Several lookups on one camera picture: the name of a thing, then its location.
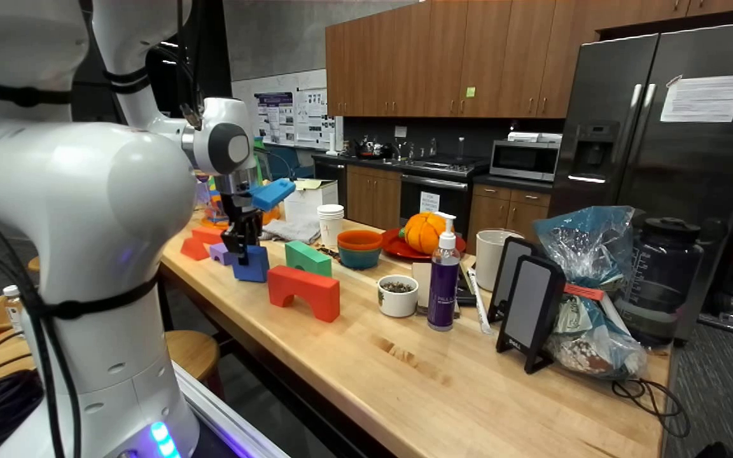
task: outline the plastic bag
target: plastic bag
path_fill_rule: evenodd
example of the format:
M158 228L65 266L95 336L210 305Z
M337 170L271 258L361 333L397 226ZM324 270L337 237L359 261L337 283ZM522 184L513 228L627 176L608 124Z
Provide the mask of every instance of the plastic bag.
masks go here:
M570 372L602 380L639 376L644 345L630 333L603 288L632 270L632 205L592 205L537 224L542 250L570 286L548 352Z

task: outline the box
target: box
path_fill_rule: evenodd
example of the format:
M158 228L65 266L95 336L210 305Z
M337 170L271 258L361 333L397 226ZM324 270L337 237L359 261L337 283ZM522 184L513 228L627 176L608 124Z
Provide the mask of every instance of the box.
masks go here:
M286 199L286 221L318 221L318 205L338 203L338 181L292 181L296 191Z

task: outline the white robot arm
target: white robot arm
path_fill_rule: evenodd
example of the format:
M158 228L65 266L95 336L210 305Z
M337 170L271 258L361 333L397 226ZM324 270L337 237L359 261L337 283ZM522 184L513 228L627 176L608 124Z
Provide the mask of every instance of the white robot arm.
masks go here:
M202 128L191 128L167 120L151 90L132 84L175 17L170 0L95 2L95 32L132 128L75 124L71 76L88 53L80 2L0 0L0 224L42 258L46 319L28 341L35 354L57 330L42 372L58 386L48 396L58 400L67 456L191 456L200 439L164 345L154 277L191 213L189 168L248 176L252 158L239 101L207 100ZM52 456L48 411L35 410L0 456Z

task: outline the microwave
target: microwave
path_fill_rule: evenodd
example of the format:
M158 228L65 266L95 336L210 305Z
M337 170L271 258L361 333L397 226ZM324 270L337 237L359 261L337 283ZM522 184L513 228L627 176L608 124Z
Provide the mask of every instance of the microwave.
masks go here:
M556 181L561 134L534 140L495 140L490 172L522 181Z

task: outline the refrigerator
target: refrigerator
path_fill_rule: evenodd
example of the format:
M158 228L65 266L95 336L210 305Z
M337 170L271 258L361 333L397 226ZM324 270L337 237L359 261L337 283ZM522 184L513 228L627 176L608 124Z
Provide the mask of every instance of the refrigerator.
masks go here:
M598 203L702 228L688 341L733 232L733 26L581 45L551 213Z

